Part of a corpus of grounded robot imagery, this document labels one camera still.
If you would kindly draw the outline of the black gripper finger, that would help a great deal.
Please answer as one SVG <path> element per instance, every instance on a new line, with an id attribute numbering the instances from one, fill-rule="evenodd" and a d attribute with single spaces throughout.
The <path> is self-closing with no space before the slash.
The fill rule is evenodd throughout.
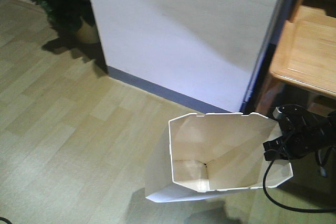
<path id="1" fill-rule="evenodd" d="M 306 109 L 302 106 L 296 104 L 285 104 L 275 107 L 272 115 L 276 120 L 282 120 L 288 116 L 304 115 L 305 112 Z"/>
<path id="2" fill-rule="evenodd" d="M 289 153 L 286 150 L 288 136 L 280 136 L 271 141 L 263 143 L 264 159 L 266 161 L 289 160 Z"/>

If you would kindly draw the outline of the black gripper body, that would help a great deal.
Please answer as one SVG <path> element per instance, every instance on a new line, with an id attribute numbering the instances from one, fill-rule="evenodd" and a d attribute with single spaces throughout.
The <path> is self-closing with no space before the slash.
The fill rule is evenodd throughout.
<path id="1" fill-rule="evenodd" d="M 283 156 L 286 159 L 301 159 L 309 153 L 325 147 L 326 119 L 307 112 L 287 114 L 279 120 L 283 135 Z"/>

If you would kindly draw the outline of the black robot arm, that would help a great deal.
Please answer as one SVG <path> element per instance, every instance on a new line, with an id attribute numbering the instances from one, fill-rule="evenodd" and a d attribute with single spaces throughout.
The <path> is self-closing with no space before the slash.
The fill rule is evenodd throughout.
<path id="1" fill-rule="evenodd" d="M 263 143 L 264 158 L 301 159 L 320 149 L 335 146 L 335 112 L 320 116 L 296 105 L 276 107 L 273 117 L 282 136 Z"/>

